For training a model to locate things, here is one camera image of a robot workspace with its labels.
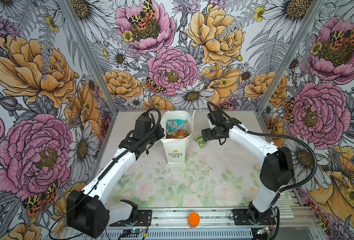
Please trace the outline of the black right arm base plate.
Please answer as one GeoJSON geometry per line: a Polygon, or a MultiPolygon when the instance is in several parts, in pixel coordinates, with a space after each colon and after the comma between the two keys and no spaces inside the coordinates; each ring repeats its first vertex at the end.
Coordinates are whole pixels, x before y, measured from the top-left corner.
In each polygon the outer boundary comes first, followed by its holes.
{"type": "Polygon", "coordinates": [[[251,225],[275,225],[276,220],[272,209],[260,213],[253,209],[233,209],[228,218],[233,220],[236,226],[251,226],[251,225]]]}

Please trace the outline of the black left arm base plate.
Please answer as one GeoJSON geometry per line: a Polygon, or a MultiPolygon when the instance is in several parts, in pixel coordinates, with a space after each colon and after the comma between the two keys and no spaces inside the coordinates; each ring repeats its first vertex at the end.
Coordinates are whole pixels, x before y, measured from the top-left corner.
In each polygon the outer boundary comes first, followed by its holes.
{"type": "Polygon", "coordinates": [[[110,224],[110,227],[150,227],[152,223],[152,210],[138,210],[137,218],[134,222],[129,220],[119,221],[113,224],[110,224]]]}

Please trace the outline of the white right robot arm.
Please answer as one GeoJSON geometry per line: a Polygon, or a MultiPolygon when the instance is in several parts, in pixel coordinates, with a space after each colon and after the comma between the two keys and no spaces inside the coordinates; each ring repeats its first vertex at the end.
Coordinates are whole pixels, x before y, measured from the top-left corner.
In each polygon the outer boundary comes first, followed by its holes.
{"type": "Polygon", "coordinates": [[[261,187],[250,202],[248,217],[257,224],[268,214],[280,198],[282,190],[294,177],[291,151],[262,139],[262,134],[249,131],[239,120],[220,110],[208,113],[210,127],[202,130],[204,142],[231,139],[245,147],[262,163],[261,187]]]}

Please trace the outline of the teal snack packet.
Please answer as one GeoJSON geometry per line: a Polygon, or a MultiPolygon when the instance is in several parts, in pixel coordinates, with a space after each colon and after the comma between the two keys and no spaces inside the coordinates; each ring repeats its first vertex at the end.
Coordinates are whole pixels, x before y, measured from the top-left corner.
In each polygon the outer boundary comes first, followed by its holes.
{"type": "Polygon", "coordinates": [[[172,119],[166,121],[167,135],[175,135],[178,131],[183,130],[186,125],[186,120],[172,119]]]}

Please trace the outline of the light green Himalaya packet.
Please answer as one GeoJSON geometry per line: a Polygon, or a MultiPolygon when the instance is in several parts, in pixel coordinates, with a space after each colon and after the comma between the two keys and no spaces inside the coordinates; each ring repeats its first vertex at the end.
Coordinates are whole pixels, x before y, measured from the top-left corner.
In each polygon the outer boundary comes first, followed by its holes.
{"type": "Polygon", "coordinates": [[[199,145],[201,149],[206,146],[206,142],[204,141],[202,134],[194,136],[194,141],[199,145]]]}

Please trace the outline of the white paper bag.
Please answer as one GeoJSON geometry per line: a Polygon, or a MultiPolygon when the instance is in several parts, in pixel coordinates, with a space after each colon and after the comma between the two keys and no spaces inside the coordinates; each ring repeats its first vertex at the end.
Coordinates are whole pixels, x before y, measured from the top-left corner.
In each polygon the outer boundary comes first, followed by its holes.
{"type": "Polygon", "coordinates": [[[161,139],[166,154],[166,161],[169,165],[182,165],[187,159],[188,149],[194,129],[194,116],[186,111],[167,111],[164,113],[161,126],[165,130],[165,137],[161,139]],[[184,130],[190,135],[184,139],[167,139],[166,121],[172,119],[186,120],[184,130]]]}

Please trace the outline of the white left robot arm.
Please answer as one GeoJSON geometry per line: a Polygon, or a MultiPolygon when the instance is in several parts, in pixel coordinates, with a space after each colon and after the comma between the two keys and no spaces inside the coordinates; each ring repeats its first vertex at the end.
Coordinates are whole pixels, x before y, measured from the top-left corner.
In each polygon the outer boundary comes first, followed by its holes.
{"type": "Polygon", "coordinates": [[[102,171],[82,190],[73,190],[67,198],[67,226],[97,238],[107,226],[117,222],[135,224],[138,219],[138,205],[129,200],[120,200],[113,207],[106,207],[109,194],[124,173],[142,153],[165,134],[161,118],[155,119],[153,109],[142,113],[130,131],[119,144],[115,155],[102,171]]]}

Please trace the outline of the orange snack packet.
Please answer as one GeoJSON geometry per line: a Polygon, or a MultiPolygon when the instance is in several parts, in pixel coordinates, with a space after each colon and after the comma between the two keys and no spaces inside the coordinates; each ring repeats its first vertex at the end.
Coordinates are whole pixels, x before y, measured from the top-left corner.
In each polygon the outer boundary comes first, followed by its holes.
{"type": "Polygon", "coordinates": [[[168,132],[166,135],[167,139],[184,139],[187,138],[190,134],[186,130],[178,130],[168,132]]]}

